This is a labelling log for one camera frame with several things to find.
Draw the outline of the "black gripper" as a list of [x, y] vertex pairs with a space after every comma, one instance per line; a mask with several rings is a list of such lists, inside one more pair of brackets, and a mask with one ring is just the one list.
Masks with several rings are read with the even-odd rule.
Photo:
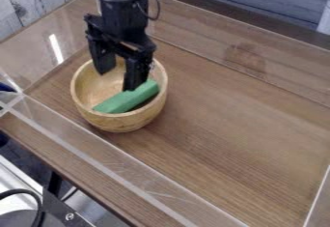
[[92, 64], [100, 75], [116, 67], [116, 54], [126, 59], [124, 91], [147, 80], [157, 46], [146, 34], [149, 0], [96, 0], [99, 14], [87, 14], [87, 39]]

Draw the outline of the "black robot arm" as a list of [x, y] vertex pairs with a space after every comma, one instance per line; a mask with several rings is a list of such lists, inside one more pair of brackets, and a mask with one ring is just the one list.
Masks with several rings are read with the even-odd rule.
[[123, 90], [134, 91], [149, 78], [157, 45], [146, 34], [149, 0], [96, 0], [99, 14], [87, 14], [87, 40], [96, 72], [103, 75], [116, 67], [116, 57], [126, 61]]

